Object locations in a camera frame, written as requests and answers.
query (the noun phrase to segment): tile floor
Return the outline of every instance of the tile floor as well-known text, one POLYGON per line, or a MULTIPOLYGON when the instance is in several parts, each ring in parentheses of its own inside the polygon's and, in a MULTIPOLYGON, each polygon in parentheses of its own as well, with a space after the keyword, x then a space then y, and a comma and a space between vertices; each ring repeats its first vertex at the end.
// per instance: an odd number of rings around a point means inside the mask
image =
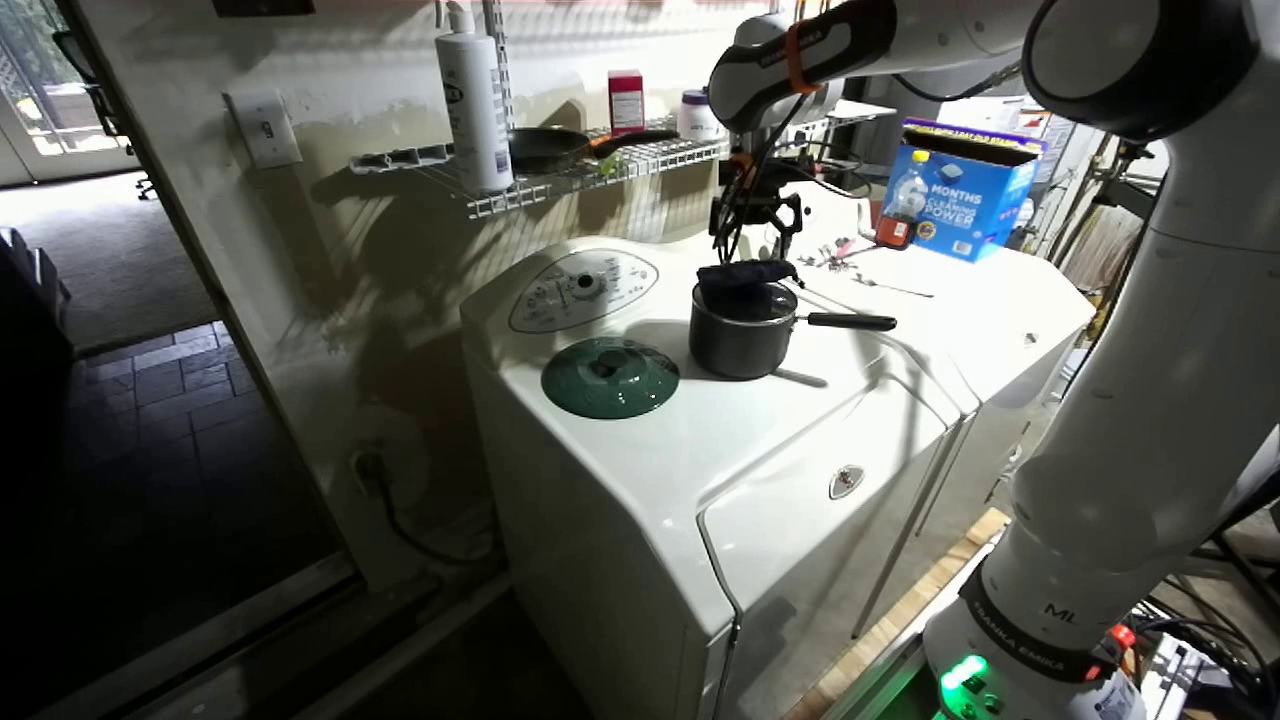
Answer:
POLYGON ((0 503, 0 715, 29 715, 334 554, 224 325, 79 361, 57 461, 0 503))

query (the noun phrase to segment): white robotic arm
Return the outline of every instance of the white robotic arm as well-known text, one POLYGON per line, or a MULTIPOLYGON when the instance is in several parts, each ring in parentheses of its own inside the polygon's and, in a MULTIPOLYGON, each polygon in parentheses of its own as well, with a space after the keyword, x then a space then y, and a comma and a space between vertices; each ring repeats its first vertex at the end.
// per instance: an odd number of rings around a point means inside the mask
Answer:
POLYGON ((752 131, 829 78, 1020 53, 1078 124, 1163 135, 1173 174, 1131 279, 1060 419, 1014 476, 1014 524, 925 637, 996 666, 1005 715, 1125 715, 1091 647, 1258 481, 1280 473, 1280 10, 1273 0, 847 0, 726 48, 711 114, 752 131))

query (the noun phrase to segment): bottle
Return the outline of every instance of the bottle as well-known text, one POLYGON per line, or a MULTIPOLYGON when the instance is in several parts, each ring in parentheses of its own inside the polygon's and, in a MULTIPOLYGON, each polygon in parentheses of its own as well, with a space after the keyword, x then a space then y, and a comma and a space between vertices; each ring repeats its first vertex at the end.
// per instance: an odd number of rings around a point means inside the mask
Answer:
POLYGON ((678 94, 676 127, 683 142, 709 142, 723 131, 702 89, 678 94))
POLYGON ((495 41, 476 36, 470 16, 458 4, 447 4, 447 28, 452 36, 434 36, 434 55, 452 127, 452 166, 465 191, 506 191, 515 176, 495 41))
POLYGON ((610 73, 608 78, 608 127, 610 135, 645 131, 645 78, 610 73))

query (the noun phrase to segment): wire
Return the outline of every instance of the wire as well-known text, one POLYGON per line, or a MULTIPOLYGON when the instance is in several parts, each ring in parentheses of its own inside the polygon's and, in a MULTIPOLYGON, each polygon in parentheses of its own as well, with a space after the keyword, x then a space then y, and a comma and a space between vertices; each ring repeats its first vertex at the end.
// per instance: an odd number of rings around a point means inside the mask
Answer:
POLYGON ((421 557, 426 557, 426 562, 434 562, 434 566, 447 566, 447 567, 483 567, 483 566, 491 566, 487 554, 483 554, 483 557, 452 557, 452 554, 438 554, 438 548, 423 543, 421 536, 413 536, 413 531, 399 524, 399 512, 394 512, 394 503, 393 503, 383 456, 358 454, 358 456, 357 456, 357 476, 375 487, 375 497, 378 497, 378 503, 383 503, 383 515, 386 515, 386 529, 399 536, 399 543, 407 543, 407 548, 414 548, 421 557))
POLYGON ((996 69, 988 81, 979 81, 979 83, 972 83, 972 89, 962 89, 962 94, 954 94, 954 97, 929 94, 929 89, 920 89, 920 83, 913 83, 913 81, 902 81, 902 78, 890 78, 890 81, 897 81, 902 94, 913 94, 913 97, 920 97, 920 101, 929 101, 929 103, 951 103, 951 101, 979 97, 979 94, 988 94, 988 89, 996 89, 996 83, 1005 83, 1005 81, 1010 81, 1010 78, 1020 78, 1020 66, 996 69))
POLYGON ((763 142, 759 156, 757 156, 757 170, 769 166, 776 142, 782 135, 782 127, 798 115, 798 107, 809 103, 809 97, 795 97, 795 103, 789 107, 789 115, 771 127, 771 135, 763 142))
POLYGON ((1192 617, 1175 614, 1173 604, 1148 598, 1148 604, 1168 617, 1168 630, 1175 630, 1175 634, 1195 637, 1201 644, 1209 644, 1202 651, 1209 651, 1216 666, 1224 666, 1224 668, 1236 677, 1236 683, 1249 682, 1249 683, 1253 683, 1249 691, 1236 688, 1242 702, 1263 705, 1263 710, 1280 710, 1280 691, 1277 691, 1277 682, 1273 682, 1273 671, 1266 671, 1266 660, 1263 660, 1263 651, 1240 634, 1240 624, 1236 624, 1227 614, 1221 614, 1216 604, 1209 604, 1185 576, 1163 576, 1159 584, 1173 589, 1173 591, 1178 591, 1185 599, 1192 599, 1192 604, 1202 614, 1202 620, 1192 620, 1192 617))

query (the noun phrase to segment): green light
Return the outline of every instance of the green light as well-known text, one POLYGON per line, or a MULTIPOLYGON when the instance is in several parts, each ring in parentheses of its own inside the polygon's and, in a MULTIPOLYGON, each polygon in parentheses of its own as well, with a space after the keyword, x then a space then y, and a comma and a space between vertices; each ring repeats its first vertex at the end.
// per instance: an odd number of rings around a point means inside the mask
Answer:
POLYGON ((962 657, 941 677, 948 715, 988 715, 979 691, 988 688, 991 666, 984 657, 962 657))
POLYGON ((942 688, 962 688, 967 682, 988 682, 991 666, 984 657, 962 657, 942 671, 942 688))

